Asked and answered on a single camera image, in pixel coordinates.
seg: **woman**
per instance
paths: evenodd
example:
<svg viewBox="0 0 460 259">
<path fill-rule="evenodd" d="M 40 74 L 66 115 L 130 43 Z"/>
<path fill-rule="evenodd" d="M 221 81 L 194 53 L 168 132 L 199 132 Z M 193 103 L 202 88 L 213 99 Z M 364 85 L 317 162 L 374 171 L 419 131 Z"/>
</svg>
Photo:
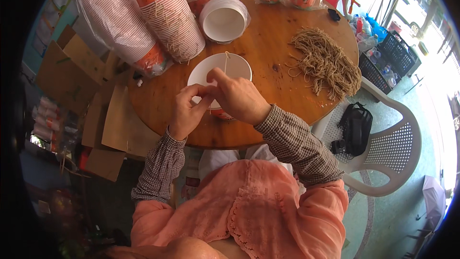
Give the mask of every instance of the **woman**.
<svg viewBox="0 0 460 259">
<path fill-rule="evenodd" d="M 348 207 L 341 170 L 308 124 L 270 105 L 243 78 L 219 68 L 207 75 L 216 86 L 187 86 L 165 134 L 146 157 L 132 189 L 137 203 L 132 247 L 114 247 L 112 258 L 339 258 Z M 196 106 L 193 96 L 202 100 Z M 170 184 L 184 165 L 187 135 L 216 99 L 234 118 L 252 124 L 268 144 L 253 148 L 248 159 L 234 151 L 205 151 L 204 177 L 195 198 L 173 210 Z M 306 187 L 299 187 L 292 168 Z"/>
</svg>

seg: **white cloth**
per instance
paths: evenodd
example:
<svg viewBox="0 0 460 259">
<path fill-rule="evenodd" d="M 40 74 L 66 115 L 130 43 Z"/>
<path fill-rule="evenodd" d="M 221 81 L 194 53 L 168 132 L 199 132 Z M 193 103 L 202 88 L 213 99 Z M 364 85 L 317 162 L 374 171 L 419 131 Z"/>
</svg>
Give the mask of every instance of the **white cloth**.
<svg viewBox="0 0 460 259">
<path fill-rule="evenodd" d="M 198 175 L 203 180 L 211 171 L 221 168 L 227 163 L 240 160 L 238 150 L 205 150 L 198 164 Z M 279 162 L 278 159 L 270 152 L 267 144 L 250 147 L 246 151 L 244 159 L 260 159 L 279 164 L 293 173 L 292 165 Z"/>
</svg>

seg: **woman's left hand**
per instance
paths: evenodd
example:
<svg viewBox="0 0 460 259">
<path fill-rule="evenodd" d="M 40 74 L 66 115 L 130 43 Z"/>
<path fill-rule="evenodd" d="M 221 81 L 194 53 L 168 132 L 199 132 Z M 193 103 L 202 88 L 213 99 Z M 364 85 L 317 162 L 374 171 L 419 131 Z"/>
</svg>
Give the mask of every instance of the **woman's left hand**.
<svg viewBox="0 0 460 259">
<path fill-rule="evenodd" d="M 201 101 L 192 106 L 193 96 L 201 97 Z M 206 87 L 193 84 L 181 89 L 176 95 L 176 103 L 169 123 L 169 134 L 178 141 L 184 140 L 199 124 L 204 112 L 208 109 L 214 97 L 207 93 Z"/>
</svg>

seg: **cardboard box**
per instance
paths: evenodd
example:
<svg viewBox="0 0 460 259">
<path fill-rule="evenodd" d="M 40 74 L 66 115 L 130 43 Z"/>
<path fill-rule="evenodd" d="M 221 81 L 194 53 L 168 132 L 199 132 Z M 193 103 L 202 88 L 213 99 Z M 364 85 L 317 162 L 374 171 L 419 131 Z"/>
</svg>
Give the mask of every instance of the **cardboard box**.
<svg viewBox="0 0 460 259">
<path fill-rule="evenodd" d="M 160 136 L 135 113 L 126 87 L 128 72 L 104 83 L 88 108 L 82 145 L 92 147 L 85 170 L 116 181 L 125 157 L 144 158 Z"/>
<path fill-rule="evenodd" d="M 104 72 L 105 64 L 67 25 L 46 49 L 35 83 L 57 103 L 83 116 L 104 82 Z"/>
</svg>

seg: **car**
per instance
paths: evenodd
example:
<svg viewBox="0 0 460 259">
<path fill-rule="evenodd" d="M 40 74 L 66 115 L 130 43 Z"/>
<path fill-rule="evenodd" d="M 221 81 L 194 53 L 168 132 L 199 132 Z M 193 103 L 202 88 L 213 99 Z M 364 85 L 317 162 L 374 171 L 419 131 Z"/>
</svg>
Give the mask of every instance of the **car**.
<svg viewBox="0 0 460 259">
<path fill-rule="evenodd" d="M 398 0 L 395 14 L 410 27 L 414 36 L 417 36 L 426 18 L 426 12 L 415 0 Z"/>
</svg>

